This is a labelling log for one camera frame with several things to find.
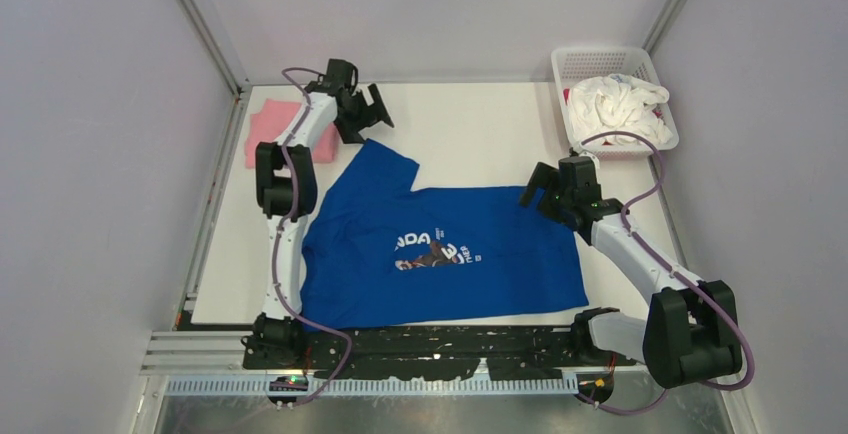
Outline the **blue printed t shirt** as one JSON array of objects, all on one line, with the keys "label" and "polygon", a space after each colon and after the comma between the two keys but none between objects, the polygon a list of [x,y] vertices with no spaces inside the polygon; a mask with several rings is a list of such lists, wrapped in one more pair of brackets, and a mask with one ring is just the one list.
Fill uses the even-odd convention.
[{"label": "blue printed t shirt", "polygon": [[303,315],[369,328],[584,307],[574,234],[519,186],[414,189],[418,164],[367,142],[303,241]]}]

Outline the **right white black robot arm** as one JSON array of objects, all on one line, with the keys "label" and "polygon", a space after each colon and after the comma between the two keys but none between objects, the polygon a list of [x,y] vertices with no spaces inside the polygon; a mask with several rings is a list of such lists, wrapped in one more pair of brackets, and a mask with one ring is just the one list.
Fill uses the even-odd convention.
[{"label": "right white black robot arm", "polygon": [[592,159],[537,163],[519,203],[578,234],[616,265],[648,304],[646,319],[615,308],[576,315],[570,346],[577,360],[591,365],[616,353],[644,364],[666,389],[693,383],[717,387],[718,378],[748,367],[751,349],[741,336],[732,289],[701,279],[648,241],[627,204],[603,198]]}]

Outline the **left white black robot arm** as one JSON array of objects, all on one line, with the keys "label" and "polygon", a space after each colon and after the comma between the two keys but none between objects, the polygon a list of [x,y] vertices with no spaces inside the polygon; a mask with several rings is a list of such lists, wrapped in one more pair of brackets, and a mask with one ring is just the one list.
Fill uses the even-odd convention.
[{"label": "left white black robot arm", "polygon": [[302,246],[319,189],[313,151],[335,127],[345,144],[362,144],[361,132],[393,123],[376,85],[358,87],[353,63],[331,58],[314,80],[297,87],[301,106],[290,124],[254,151],[256,201],[269,230],[266,294],[252,331],[243,338],[246,369],[293,369],[306,362],[305,330],[317,324],[302,314]]}]

